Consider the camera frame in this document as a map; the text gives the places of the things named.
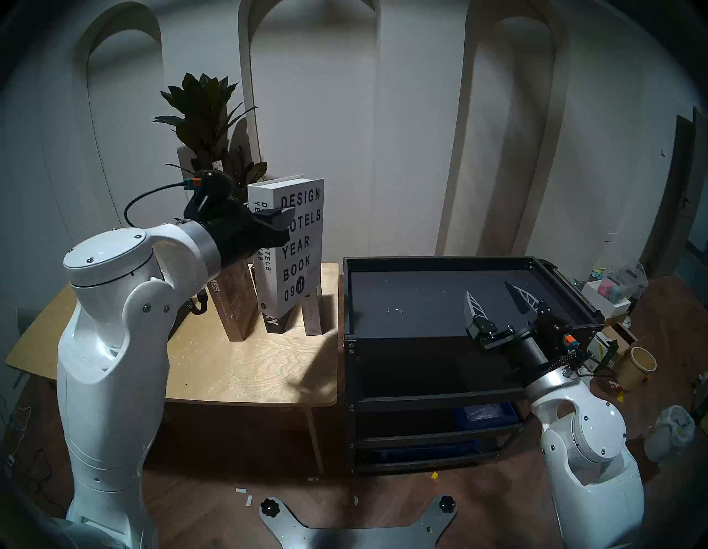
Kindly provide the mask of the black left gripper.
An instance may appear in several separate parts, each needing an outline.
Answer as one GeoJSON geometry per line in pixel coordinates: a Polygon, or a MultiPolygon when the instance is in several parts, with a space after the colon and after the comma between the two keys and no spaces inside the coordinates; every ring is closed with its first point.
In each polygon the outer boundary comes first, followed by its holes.
{"type": "Polygon", "coordinates": [[[222,268],[249,258],[260,249],[289,242],[295,207],[252,212],[236,199],[233,179],[216,170],[202,170],[184,178],[184,186],[193,192],[184,217],[207,230],[220,253],[222,268]]]}

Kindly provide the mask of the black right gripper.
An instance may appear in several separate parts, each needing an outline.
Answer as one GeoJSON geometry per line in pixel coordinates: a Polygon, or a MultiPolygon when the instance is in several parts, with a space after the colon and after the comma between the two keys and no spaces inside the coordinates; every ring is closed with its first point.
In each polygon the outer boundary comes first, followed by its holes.
{"type": "Polygon", "coordinates": [[[523,385],[557,368],[577,368],[584,326],[554,314],[544,300],[512,283],[504,281],[504,286],[529,324],[519,329],[511,325],[500,329],[466,291],[466,331],[473,342],[485,352],[504,356],[523,385]]]}

